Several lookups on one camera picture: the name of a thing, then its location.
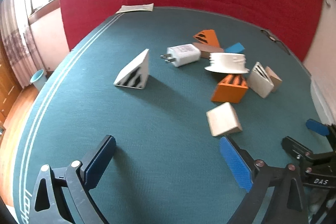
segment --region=trash can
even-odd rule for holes
[[[34,75],[30,79],[30,83],[34,84],[39,92],[43,88],[46,81],[47,78],[45,77],[44,70],[42,69],[34,73]]]

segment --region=orange triangular block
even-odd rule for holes
[[[242,75],[227,75],[217,84],[211,101],[239,103],[247,90],[248,86]]]
[[[194,35],[194,38],[205,45],[213,47],[221,47],[219,45],[215,30],[203,30],[200,33]]]

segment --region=green table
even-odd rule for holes
[[[307,119],[318,120],[309,76],[260,28],[177,8],[114,15],[65,58],[31,110],[14,170],[21,223],[26,223],[40,167],[67,166],[106,134],[116,138],[118,148],[90,193],[111,224],[228,221],[246,191],[238,187],[219,153],[219,139],[209,131],[205,113],[219,105],[210,101],[217,80],[204,69],[209,60],[176,68],[160,59],[167,47],[195,42],[193,35],[204,29],[214,29],[223,48],[241,42],[247,68],[259,61],[283,80],[266,99],[249,89],[233,104],[243,132],[231,136],[241,148],[280,167],[292,162],[280,145],[286,135],[316,153],[330,150],[324,137],[305,128]],[[113,86],[119,71],[145,48],[150,49],[146,88]]]

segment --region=white wall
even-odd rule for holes
[[[41,17],[31,26],[37,49],[48,71],[53,71],[69,53],[61,9]]]
[[[336,1],[324,0],[320,22],[303,62],[336,119]]]

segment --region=brown block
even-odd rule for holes
[[[201,43],[194,42],[193,45],[201,51],[201,57],[210,59],[210,53],[212,52],[224,52],[222,48],[213,47]]]
[[[227,75],[217,84],[211,101],[239,103],[247,90],[248,86],[242,75]]]
[[[274,88],[271,91],[275,92],[278,89],[278,87],[281,85],[282,80],[280,79],[279,76],[277,76],[275,74],[274,71],[271,70],[270,67],[266,67],[265,71],[266,71],[267,75],[269,76],[269,78],[271,78],[271,81],[272,81],[272,83],[274,85]]]
[[[202,44],[214,47],[221,47],[219,45],[215,30],[203,30],[198,34],[194,35],[194,38],[196,38],[198,42]]]

